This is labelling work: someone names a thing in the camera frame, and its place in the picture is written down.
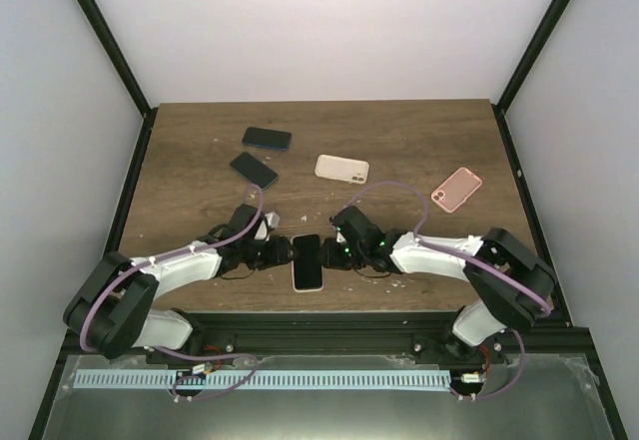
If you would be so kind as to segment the dark blue phone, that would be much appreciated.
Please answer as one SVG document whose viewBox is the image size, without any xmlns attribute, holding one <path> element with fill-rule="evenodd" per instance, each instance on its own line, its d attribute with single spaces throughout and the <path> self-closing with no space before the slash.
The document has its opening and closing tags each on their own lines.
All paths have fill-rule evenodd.
<svg viewBox="0 0 639 440">
<path fill-rule="evenodd" d="M 242 144 L 248 147 L 286 151 L 291 144 L 293 135 L 290 132 L 248 127 L 242 138 Z"/>
</svg>

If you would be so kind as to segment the pink phone case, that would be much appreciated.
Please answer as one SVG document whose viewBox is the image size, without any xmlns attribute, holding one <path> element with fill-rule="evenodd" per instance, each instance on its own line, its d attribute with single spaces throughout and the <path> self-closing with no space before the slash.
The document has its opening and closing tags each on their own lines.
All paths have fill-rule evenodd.
<svg viewBox="0 0 639 440">
<path fill-rule="evenodd" d="M 468 168 L 458 168 L 430 195 L 447 214 L 459 209 L 480 187 L 482 179 Z"/>
</svg>

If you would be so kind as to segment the teal blue phone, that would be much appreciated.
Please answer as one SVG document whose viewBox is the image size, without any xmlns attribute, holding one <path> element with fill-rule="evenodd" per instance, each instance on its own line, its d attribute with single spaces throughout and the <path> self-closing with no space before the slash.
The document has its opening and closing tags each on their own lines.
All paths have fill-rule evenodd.
<svg viewBox="0 0 639 440">
<path fill-rule="evenodd" d="M 243 179 L 265 190 L 274 184 L 279 176 L 271 168 L 249 153 L 243 152 L 230 162 L 230 167 Z"/>
</svg>

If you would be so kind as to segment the black frame post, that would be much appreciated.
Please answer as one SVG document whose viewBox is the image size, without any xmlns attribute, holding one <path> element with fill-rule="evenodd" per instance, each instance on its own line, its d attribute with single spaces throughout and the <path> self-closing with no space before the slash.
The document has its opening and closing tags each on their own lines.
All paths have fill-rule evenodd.
<svg viewBox="0 0 639 440">
<path fill-rule="evenodd" d="M 89 22 L 137 110 L 143 118 L 148 117 L 152 112 L 152 107 L 127 62 L 99 4 L 96 0 L 76 0 L 76 2 Z"/>
<path fill-rule="evenodd" d="M 493 105 L 496 116 L 505 115 L 511 107 L 570 2 L 571 0 L 550 1 L 498 102 Z"/>
</svg>

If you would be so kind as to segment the black right frame post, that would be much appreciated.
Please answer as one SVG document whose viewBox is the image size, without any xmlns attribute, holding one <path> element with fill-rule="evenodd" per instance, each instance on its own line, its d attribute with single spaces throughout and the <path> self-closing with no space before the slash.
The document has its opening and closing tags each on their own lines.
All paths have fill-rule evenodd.
<svg viewBox="0 0 639 440">
<path fill-rule="evenodd" d="M 511 107 L 570 2 L 571 0 L 550 1 L 498 102 L 493 105 L 496 116 L 505 115 Z"/>
</svg>

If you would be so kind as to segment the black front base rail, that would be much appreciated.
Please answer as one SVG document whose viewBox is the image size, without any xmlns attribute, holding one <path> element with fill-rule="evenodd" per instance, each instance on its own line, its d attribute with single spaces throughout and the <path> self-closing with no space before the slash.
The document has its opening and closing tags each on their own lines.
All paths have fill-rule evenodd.
<svg viewBox="0 0 639 440">
<path fill-rule="evenodd" d="M 419 364 L 470 366 L 519 352 L 508 331 L 480 347 L 463 347 L 450 334 L 453 311 L 189 313 L 194 332 L 178 349 L 187 355 L 401 355 Z"/>
</svg>

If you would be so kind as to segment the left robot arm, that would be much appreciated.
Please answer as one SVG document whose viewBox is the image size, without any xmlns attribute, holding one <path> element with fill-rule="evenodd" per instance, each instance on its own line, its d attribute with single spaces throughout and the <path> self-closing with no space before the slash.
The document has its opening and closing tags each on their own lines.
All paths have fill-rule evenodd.
<svg viewBox="0 0 639 440">
<path fill-rule="evenodd" d="M 206 351 L 201 322 L 179 308 L 156 309 L 154 301 L 241 265 L 255 271 L 290 263 L 294 248 L 274 233 L 278 223 L 277 214 L 242 204 L 228 222 L 175 250 L 132 258 L 108 252 L 66 307 L 63 321 L 84 350 L 107 359 L 152 347 L 194 363 Z"/>
</svg>

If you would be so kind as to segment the black left frame post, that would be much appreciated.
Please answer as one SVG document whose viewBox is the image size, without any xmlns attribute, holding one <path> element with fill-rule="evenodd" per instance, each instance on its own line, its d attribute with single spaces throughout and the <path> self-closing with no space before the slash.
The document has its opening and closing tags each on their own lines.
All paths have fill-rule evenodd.
<svg viewBox="0 0 639 440">
<path fill-rule="evenodd" d="M 143 118 L 148 117 L 152 112 L 152 107 L 127 62 L 99 4 L 96 0 L 76 0 L 76 2 L 89 22 L 137 110 Z"/>
</svg>

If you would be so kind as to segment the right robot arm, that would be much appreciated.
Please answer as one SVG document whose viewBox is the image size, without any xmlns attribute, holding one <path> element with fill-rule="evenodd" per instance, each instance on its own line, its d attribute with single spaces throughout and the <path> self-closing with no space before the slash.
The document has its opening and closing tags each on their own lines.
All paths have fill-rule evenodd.
<svg viewBox="0 0 639 440">
<path fill-rule="evenodd" d="M 425 236 L 417 229 L 383 231 L 354 206 L 330 223 L 335 236 L 320 247 L 326 268 L 428 273 L 464 281 L 474 289 L 478 299 L 462 307 L 440 335 L 439 349 L 454 362 L 467 362 L 486 339 L 505 329 L 529 331 L 552 311 L 553 268 L 503 228 L 461 238 Z"/>
</svg>

